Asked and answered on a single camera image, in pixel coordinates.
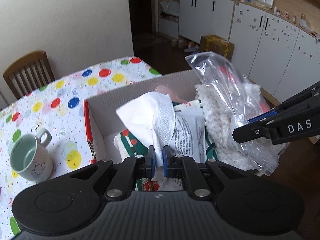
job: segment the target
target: table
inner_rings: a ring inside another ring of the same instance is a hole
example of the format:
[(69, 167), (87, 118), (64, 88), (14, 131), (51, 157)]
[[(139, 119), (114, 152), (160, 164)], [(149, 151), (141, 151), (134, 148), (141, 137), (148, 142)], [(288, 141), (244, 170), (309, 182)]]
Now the table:
[(20, 232), (12, 215), (12, 202), (19, 192), (34, 185), (10, 168), (14, 142), (22, 134), (36, 134), (46, 128), (52, 135), (47, 147), (54, 162), (51, 178), (89, 165), (92, 155), (85, 134), (84, 99), (159, 75), (140, 58), (120, 58), (63, 77), (0, 112), (1, 240)]

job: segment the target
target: dark door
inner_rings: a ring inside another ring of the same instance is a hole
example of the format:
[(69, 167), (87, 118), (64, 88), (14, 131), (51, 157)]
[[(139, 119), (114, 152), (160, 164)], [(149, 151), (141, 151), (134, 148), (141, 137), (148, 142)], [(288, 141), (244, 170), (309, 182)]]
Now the dark door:
[(151, 0), (129, 0), (132, 36), (152, 33)]

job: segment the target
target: mug handle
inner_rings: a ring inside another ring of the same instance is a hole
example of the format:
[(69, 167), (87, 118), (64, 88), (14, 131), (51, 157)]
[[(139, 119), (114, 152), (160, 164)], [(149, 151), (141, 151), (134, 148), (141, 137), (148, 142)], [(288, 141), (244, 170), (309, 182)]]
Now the mug handle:
[[(41, 142), (41, 138), (42, 138), (42, 136), (44, 134), (47, 135), (47, 138), (42, 143)], [(37, 132), (36, 137), (39, 139), (39, 142), (43, 147), (47, 147), (48, 144), (51, 142), (51, 139), (52, 139), (51, 133), (49, 133), (49, 131), (47, 129), (44, 129), (44, 128), (40, 129), (39, 132)]]

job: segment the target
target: cardboard box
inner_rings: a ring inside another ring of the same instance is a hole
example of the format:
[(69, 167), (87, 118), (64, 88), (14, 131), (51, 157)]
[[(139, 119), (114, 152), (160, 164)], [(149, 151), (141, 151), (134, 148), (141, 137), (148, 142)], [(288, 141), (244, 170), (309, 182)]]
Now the cardboard box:
[(201, 36), (200, 52), (213, 51), (231, 61), (234, 44), (217, 35)]
[(193, 70), (187, 70), (113, 89), (86, 99), (84, 122), (92, 154), (98, 161), (110, 158), (114, 163), (122, 162), (118, 149), (113, 145), (114, 137), (126, 129), (116, 114), (117, 108), (147, 92), (154, 91), (158, 85), (166, 85), (179, 98), (191, 101), (196, 96), (196, 84), (201, 84), (198, 76)]

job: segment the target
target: chair backrest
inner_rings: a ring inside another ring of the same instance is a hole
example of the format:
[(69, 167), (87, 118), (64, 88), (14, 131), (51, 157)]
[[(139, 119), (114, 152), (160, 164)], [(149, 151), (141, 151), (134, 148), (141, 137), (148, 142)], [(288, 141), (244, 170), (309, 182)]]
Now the chair backrest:
[(55, 81), (47, 54), (43, 50), (19, 58), (7, 68), (3, 78), (17, 99)]

